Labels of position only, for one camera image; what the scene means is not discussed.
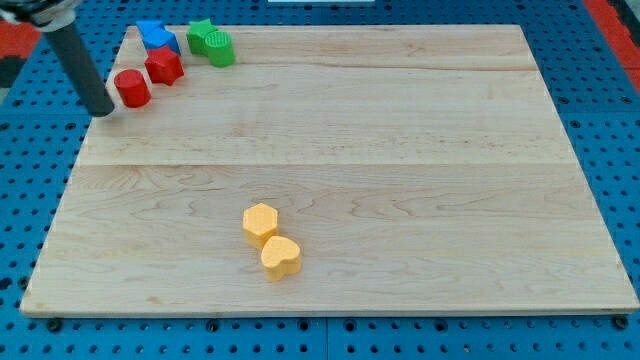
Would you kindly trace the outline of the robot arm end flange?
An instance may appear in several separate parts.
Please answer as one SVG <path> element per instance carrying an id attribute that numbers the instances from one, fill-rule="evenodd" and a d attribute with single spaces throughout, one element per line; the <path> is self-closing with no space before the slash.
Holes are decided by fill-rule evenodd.
<path id="1" fill-rule="evenodd" d="M 12 24 L 30 23 L 41 32 L 57 31 L 76 19 L 81 0 L 1 0 L 1 17 Z"/>

